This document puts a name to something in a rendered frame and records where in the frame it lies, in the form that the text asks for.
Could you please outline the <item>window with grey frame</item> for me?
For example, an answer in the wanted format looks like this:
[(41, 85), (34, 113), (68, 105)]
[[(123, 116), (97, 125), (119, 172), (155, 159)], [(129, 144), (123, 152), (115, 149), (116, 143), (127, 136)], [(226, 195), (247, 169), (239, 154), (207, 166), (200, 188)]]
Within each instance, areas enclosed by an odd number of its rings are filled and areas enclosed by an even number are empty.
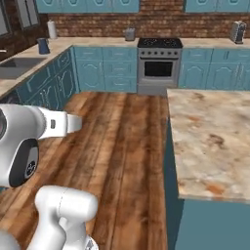
[(40, 24), (35, 0), (16, 0), (21, 28), (28, 29)]

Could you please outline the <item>blue kitchen island cabinet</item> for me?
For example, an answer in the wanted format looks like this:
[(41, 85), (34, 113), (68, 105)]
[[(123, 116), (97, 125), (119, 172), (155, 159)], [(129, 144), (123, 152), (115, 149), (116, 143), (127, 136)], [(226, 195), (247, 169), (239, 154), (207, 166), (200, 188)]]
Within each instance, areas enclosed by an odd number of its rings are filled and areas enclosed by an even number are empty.
[(163, 172), (168, 250), (250, 250), (250, 205), (179, 197), (170, 120)]

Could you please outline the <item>silver oven with black hob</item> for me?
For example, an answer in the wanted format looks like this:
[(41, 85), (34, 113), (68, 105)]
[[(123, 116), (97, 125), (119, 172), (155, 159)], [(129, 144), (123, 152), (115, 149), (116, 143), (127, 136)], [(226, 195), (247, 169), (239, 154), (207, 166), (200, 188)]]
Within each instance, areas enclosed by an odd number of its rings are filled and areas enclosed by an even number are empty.
[(177, 88), (183, 44), (180, 38), (140, 38), (138, 42), (138, 93), (164, 96)]

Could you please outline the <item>grey sink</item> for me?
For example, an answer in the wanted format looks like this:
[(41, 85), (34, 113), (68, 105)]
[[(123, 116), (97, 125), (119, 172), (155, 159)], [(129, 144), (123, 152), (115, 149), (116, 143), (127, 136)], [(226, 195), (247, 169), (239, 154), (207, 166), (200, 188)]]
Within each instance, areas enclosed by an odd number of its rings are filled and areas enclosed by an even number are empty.
[(0, 63), (0, 79), (18, 79), (40, 68), (44, 58), (11, 58)]

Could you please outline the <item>silver toaster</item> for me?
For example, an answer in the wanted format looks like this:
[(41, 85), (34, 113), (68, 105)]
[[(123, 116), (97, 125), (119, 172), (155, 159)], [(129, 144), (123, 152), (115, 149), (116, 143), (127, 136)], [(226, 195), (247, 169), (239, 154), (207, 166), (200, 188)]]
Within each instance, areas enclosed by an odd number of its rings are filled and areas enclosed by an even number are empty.
[(243, 37), (246, 30), (246, 23), (243, 21), (235, 21), (232, 24), (230, 32), (230, 40), (235, 44), (242, 44)]

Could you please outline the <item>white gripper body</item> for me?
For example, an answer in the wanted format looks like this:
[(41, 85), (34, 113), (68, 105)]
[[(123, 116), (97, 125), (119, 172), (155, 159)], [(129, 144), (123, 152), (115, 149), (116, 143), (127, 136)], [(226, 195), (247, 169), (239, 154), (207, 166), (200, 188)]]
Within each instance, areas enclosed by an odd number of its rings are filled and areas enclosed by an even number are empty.
[(69, 114), (67, 116), (67, 133), (74, 133), (82, 128), (82, 118), (80, 116)]

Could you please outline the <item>grey canister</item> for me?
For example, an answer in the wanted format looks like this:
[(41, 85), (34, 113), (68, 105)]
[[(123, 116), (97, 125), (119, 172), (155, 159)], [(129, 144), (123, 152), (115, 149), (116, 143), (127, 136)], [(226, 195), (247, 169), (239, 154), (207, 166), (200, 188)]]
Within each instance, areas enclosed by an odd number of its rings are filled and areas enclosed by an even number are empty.
[(136, 29), (135, 28), (127, 28), (125, 30), (125, 40), (126, 41), (134, 41), (136, 39)]

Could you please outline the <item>blue cupboard run beside sink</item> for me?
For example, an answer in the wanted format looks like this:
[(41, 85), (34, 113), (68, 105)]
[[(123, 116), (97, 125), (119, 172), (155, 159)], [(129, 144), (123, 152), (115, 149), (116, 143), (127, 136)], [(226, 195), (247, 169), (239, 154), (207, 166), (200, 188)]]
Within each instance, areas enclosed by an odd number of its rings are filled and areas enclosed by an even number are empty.
[(60, 53), (17, 87), (23, 104), (40, 105), (52, 110), (63, 110), (76, 93), (71, 49)]

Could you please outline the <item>blue cupboard run under toaster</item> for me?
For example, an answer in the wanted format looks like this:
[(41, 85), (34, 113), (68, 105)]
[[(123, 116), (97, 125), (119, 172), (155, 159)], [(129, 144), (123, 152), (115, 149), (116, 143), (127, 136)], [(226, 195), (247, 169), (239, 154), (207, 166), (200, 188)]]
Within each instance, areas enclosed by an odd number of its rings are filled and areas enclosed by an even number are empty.
[(184, 48), (178, 87), (250, 91), (250, 49)]

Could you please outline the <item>long blue wall cupboards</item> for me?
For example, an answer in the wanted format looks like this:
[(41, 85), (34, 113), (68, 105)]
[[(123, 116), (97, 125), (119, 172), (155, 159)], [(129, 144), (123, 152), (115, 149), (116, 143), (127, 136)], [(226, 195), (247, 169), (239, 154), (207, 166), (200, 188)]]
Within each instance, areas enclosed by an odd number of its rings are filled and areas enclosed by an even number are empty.
[(35, 0), (41, 14), (138, 13), (140, 0)]

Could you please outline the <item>blue cupboard run with drawers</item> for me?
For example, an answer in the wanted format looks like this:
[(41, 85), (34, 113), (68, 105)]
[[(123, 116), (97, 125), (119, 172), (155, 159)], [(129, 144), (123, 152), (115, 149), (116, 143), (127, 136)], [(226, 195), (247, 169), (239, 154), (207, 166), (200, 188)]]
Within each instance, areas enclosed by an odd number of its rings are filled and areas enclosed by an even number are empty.
[(79, 90), (137, 92), (136, 47), (74, 46)]

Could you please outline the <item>short blue wall cupboards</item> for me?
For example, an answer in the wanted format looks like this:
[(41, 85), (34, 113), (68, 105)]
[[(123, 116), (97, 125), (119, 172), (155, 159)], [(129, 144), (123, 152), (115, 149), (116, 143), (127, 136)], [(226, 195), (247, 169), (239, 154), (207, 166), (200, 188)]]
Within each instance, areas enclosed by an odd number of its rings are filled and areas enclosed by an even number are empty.
[(186, 13), (250, 13), (250, 0), (184, 0)]

